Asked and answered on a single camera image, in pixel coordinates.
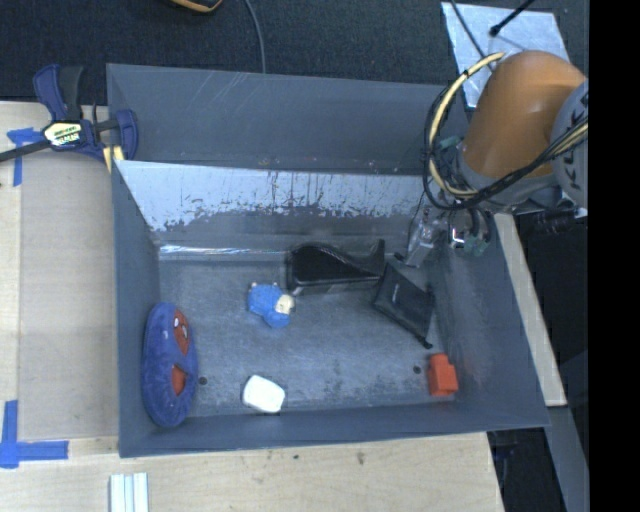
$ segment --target clamp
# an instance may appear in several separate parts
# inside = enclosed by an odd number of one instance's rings
[[[93,123],[83,118],[77,103],[82,71],[80,66],[50,64],[35,74],[33,86],[36,96],[49,111],[51,123],[41,130],[43,139],[0,153],[0,162],[50,148],[80,153],[106,162],[110,167],[112,149],[100,140],[100,133],[116,128],[120,131],[120,141],[114,153],[128,160],[134,157],[138,148],[138,129],[133,111],[119,110],[115,119],[100,123],[95,119],[95,111]]]

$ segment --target blue plush toy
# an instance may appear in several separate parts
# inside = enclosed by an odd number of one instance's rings
[[[260,315],[271,327],[285,327],[291,320],[294,298],[273,284],[251,283],[247,296],[249,311]]]

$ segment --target small orange object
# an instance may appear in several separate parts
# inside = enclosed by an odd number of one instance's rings
[[[191,342],[189,339],[189,322],[187,322],[187,319],[179,309],[176,309],[173,314],[173,337],[178,342],[180,352],[186,356]]]
[[[445,353],[433,354],[427,369],[429,393],[433,396],[447,396],[458,391],[456,368]]]
[[[187,374],[175,364],[171,367],[171,385],[176,396],[180,396],[187,385]]]

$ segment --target gray bin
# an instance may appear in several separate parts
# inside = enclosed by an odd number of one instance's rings
[[[112,172],[122,457],[548,425],[500,240],[480,258],[443,247],[420,269],[393,256],[421,198],[422,128],[441,87],[108,72],[110,108],[133,109],[141,129],[136,160]],[[445,130],[465,128],[458,104]],[[285,284],[294,245],[358,254],[380,238],[390,264],[434,290],[432,349],[372,307],[375,289],[303,295],[283,329],[247,311],[251,282]],[[173,429],[142,403],[144,327],[159,301],[189,319],[204,377]],[[425,374],[440,351],[460,383],[445,398]],[[253,374],[286,390],[278,415],[241,403]]]

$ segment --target orange block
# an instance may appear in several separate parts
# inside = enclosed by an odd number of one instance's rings
[[[429,393],[433,396],[447,396],[458,391],[456,368],[445,353],[433,354],[427,369]]]

